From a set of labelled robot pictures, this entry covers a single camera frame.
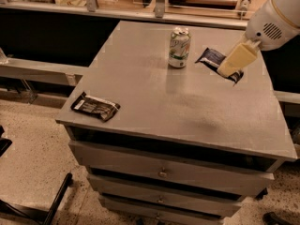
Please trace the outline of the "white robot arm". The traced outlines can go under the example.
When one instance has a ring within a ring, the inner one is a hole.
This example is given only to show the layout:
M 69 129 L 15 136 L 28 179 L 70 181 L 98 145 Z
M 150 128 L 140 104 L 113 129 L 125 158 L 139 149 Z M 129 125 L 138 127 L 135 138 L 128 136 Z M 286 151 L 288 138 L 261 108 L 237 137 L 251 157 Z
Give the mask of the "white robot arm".
M 217 73 L 227 78 L 254 62 L 258 51 L 278 49 L 299 34 L 300 0 L 267 0 L 251 16 L 245 33 Z

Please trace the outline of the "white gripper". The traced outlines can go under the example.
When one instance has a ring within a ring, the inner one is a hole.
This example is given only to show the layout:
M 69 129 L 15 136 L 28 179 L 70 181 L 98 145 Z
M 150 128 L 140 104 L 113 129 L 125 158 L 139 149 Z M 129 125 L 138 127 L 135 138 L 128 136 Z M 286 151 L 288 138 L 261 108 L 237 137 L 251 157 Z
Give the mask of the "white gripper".
M 271 51 L 280 48 L 300 33 L 300 4 L 268 0 L 247 23 L 246 36 L 232 48 L 222 61 L 217 73 L 224 78 L 232 76 L 257 59 L 259 49 Z

